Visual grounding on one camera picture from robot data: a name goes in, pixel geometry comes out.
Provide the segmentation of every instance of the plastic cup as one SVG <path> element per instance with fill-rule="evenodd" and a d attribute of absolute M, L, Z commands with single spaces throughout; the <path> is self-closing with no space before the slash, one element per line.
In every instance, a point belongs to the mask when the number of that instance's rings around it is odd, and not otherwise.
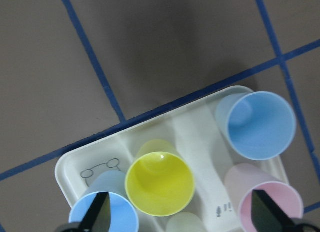
<path fill-rule="evenodd" d="M 81 222 L 97 193 L 109 192 L 111 206 L 110 232 L 138 232 L 139 218 L 133 205 L 126 199 L 126 174 L 118 170 L 102 173 L 72 207 L 69 223 Z"/>
<path fill-rule="evenodd" d="M 181 212 L 169 219 L 165 232 L 207 232 L 207 230 L 198 216 Z"/>
<path fill-rule="evenodd" d="M 216 108 L 215 119 L 231 147 L 255 161 L 269 160 L 284 152 L 297 127 L 289 103 L 265 91 L 223 98 Z"/>
<path fill-rule="evenodd" d="M 251 164 L 232 167 L 225 176 L 224 185 L 246 232 L 257 232 L 251 219 L 252 190 L 265 190 L 290 218 L 303 217 L 304 205 L 299 193 Z"/>
<path fill-rule="evenodd" d="M 180 157 L 166 151 L 154 151 L 159 140 L 147 143 L 143 153 L 129 168 L 125 190 L 132 204 L 145 214 L 164 217 L 183 210 L 195 193 L 194 176 Z"/>

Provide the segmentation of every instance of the blue cup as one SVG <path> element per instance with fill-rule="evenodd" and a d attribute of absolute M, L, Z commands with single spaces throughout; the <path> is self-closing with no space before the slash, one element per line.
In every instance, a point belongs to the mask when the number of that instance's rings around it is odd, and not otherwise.
<path fill-rule="evenodd" d="M 109 232 L 138 232 L 139 218 L 136 209 L 127 200 L 125 179 L 126 175 L 118 170 L 102 173 L 72 207 L 69 223 L 81 222 L 97 193 L 109 192 L 111 208 Z"/>
<path fill-rule="evenodd" d="M 265 91 L 226 96 L 216 108 L 215 119 L 231 147 L 255 161 L 269 160 L 284 152 L 297 128 L 289 103 Z"/>

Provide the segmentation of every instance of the plastic tray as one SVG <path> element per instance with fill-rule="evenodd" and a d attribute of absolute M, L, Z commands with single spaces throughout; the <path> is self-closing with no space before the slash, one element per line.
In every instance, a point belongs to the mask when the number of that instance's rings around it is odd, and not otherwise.
<path fill-rule="evenodd" d="M 69 205 L 72 207 L 102 172 L 127 172 L 145 142 L 164 139 L 175 145 L 194 173 L 196 192 L 183 211 L 198 215 L 208 232 L 242 231 L 223 184 L 226 172 L 235 164 L 250 163 L 289 183 L 280 157 L 247 160 L 231 149 L 217 128 L 214 112 L 218 102 L 243 92 L 252 90 L 243 86 L 226 88 L 63 155 L 55 177 Z M 165 231 L 169 217 L 138 214 L 140 232 Z"/>

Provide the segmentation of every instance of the tiled floor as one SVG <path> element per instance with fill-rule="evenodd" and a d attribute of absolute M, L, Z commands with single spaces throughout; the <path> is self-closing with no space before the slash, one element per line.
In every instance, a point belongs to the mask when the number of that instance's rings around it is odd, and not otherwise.
<path fill-rule="evenodd" d="M 320 226 L 320 0 L 70 0 L 97 60 L 66 1 L 0 0 L 0 232 L 67 222 L 63 153 L 231 85 L 295 107 L 281 157 Z"/>

